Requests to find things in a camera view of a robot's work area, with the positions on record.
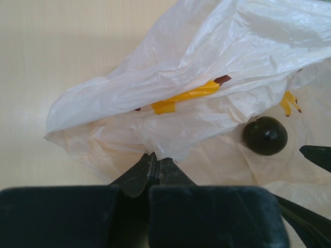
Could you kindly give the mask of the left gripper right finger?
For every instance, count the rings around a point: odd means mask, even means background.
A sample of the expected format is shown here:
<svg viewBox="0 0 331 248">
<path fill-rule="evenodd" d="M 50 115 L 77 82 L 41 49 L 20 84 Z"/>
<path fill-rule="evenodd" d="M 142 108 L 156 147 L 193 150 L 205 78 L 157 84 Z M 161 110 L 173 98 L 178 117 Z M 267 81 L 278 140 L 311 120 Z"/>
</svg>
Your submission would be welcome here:
<svg viewBox="0 0 331 248">
<path fill-rule="evenodd" d="M 158 161 L 149 191 L 150 247 L 289 247 L 276 198 L 253 186 L 198 186 Z"/>
</svg>

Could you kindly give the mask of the dark plum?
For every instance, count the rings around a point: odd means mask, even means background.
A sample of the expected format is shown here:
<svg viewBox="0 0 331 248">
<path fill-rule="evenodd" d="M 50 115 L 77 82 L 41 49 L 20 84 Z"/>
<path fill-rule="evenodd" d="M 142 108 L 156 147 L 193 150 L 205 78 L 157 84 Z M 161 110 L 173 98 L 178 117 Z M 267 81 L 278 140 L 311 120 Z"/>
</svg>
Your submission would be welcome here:
<svg viewBox="0 0 331 248">
<path fill-rule="evenodd" d="M 288 133 L 284 125 L 269 116 L 260 117 L 247 124 L 242 137 L 251 151 L 263 156 L 278 154 L 288 142 Z"/>
</svg>

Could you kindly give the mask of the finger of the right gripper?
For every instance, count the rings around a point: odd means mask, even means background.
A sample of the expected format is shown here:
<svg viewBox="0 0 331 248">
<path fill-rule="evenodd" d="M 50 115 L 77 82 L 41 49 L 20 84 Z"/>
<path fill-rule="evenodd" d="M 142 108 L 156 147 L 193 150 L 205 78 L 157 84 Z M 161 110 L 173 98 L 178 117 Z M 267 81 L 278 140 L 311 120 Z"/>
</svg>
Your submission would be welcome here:
<svg viewBox="0 0 331 248">
<path fill-rule="evenodd" d="M 330 248 L 330 220 L 298 204 L 275 196 L 282 217 L 307 248 Z"/>
<path fill-rule="evenodd" d="M 315 165 L 331 172 L 331 148 L 326 146 L 302 146 L 299 151 Z"/>
</svg>

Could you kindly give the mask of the white banana-print plastic bag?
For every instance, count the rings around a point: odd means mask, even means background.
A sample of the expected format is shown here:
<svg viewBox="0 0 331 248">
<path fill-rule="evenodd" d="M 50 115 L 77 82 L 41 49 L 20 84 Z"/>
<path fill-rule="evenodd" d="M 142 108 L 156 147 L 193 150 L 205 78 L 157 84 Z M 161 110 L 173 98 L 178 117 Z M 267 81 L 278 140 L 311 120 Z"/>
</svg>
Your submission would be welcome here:
<svg viewBox="0 0 331 248">
<path fill-rule="evenodd" d="M 263 116 L 288 133 L 272 156 L 243 142 Z M 330 3 L 179 1 L 53 103 L 45 138 L 108 181 L 155 153 L 197 184 L 259 185 L 328 217 L 330 173 L 299 149 L 330 145 Z"/>
</svg>

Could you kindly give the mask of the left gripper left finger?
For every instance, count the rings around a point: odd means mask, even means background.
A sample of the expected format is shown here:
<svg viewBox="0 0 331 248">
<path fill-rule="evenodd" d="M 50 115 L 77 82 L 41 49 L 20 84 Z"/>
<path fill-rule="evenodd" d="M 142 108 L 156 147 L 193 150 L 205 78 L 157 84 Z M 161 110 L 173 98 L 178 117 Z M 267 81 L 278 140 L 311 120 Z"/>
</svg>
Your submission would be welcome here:
<svg viewBox="0 0 331 248">
<path fill-rule="evenodd" d="M 1 191 L 1 247 L 115 247 L 145 233 L 156 156 L 108 185 Z"/>
</svg>

